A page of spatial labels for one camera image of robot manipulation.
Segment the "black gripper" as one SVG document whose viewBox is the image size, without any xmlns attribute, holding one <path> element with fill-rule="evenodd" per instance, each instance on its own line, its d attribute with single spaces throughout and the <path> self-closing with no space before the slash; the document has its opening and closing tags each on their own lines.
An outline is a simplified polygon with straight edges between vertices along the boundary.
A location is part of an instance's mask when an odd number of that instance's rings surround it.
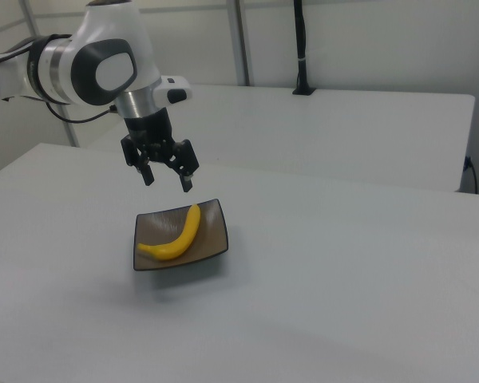
<svg viewBox="0 0 479 383">
<path fill-rule="evenodd" d="M 189 140 L 175 142 L 168 111 L 161 109 L 149 116 L 126 118 L 129 135 L 121 140 L 125 162 L 141 174 L 144 184 L 154 182 L 149 161 L 166 163 L 180 177 L 183 192 L 192 189 L 192 177 L 199 162 Z"/>
</svg>

